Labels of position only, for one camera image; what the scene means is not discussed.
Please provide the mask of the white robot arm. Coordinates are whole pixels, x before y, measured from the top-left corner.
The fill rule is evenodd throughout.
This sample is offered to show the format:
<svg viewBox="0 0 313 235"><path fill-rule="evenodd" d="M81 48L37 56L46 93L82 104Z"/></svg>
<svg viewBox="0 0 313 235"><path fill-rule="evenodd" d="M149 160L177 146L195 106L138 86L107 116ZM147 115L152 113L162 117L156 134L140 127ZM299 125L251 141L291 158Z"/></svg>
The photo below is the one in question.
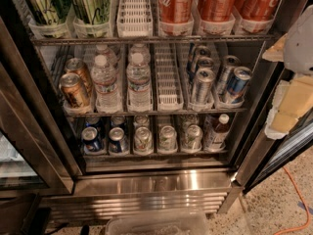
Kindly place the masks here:
<svg viewBox="0 0 313 235"><path fill-rule="evenodd" d="M266 119L265 135L273 140L282 139L313 107L313 5L305 9L262 58L283 62L287 70L295 73L291 81L279 82Z"/></svg>

